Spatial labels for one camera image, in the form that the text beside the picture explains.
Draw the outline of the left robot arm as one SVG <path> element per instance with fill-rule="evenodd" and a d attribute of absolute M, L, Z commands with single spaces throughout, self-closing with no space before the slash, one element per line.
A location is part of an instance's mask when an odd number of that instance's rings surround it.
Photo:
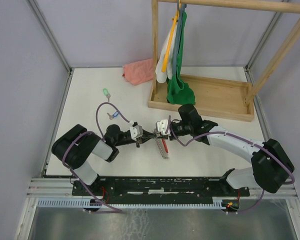
<path fill-rule="evenodd" d="M 97 180 L 98 173 L 88 162 L 90 155 L 110 163 L 119 154 L 119 146 L 135 144 L 139 147 L 156 136 L 155 133 L 148 132 L 134 123 L 127 131 L 121 131 L 116 124 L 109 125 L 104 138 L 101 138 L 77 124 L 55 141 L 51 153 L 73 172 L 77 179 L 84 182 L 83 189 L 89 195 L 96 195 L 101 189 L 101 183 Z"/>

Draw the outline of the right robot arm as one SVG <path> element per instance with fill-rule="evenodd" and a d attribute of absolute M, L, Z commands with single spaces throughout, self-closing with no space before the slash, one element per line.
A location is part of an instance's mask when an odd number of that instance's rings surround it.
<path fill-rule="evenodd" d="M 159 124 L 162 135 L 169 136 L 171 140 L 189 135 L 192 138 L 182 146 L 196 141 L 224 149 L 250 164 L 250 167 L 229 170 L 225 174 L 225 180 L 219 183 L 224 195 L 230 196 L 237 189 L 256 186 L 275 194 L 281 186 L 294 184 L 295 167 L 277 140 L 259 141 L 236 135 L 216 122 L 202 119 L 190 103 L 179 107 L 178 113 L 181 119 L 177 122 L 168 119 Z"/>

